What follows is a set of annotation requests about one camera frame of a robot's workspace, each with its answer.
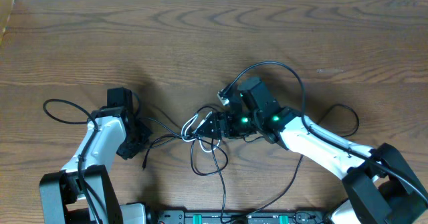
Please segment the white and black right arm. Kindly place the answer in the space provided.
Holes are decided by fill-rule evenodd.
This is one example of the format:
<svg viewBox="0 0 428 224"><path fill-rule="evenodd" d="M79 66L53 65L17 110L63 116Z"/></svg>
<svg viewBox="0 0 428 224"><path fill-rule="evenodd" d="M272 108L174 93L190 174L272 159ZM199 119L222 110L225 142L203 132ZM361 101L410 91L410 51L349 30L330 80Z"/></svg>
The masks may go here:
<svg viewBox="0 0 428 224"><path fill-rule="evenodd" d="M342 181L348 196L328 214L328 222L412 223L427 210L427 191L394 146L372 148L323 129L280 106L259 77L218 97L230 109L208 115L196 134L221 140L260 133L269 143L317 162Z"/></svg>

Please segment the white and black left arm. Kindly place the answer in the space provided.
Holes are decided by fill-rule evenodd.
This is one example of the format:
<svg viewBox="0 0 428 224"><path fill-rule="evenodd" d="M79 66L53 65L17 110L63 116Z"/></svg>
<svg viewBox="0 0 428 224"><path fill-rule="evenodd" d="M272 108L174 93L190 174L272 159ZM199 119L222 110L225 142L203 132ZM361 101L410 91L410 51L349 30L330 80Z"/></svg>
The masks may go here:
<svg viewBox="0 0 428 224"><path fill-rule="evenodd" d="M136 119L132 104L118 102L90 113L85 123L73 157L40 180L45 223L146 223L144 204L121 205L108 173L115 156L127 160L142 150L150 130Z"/></svg>

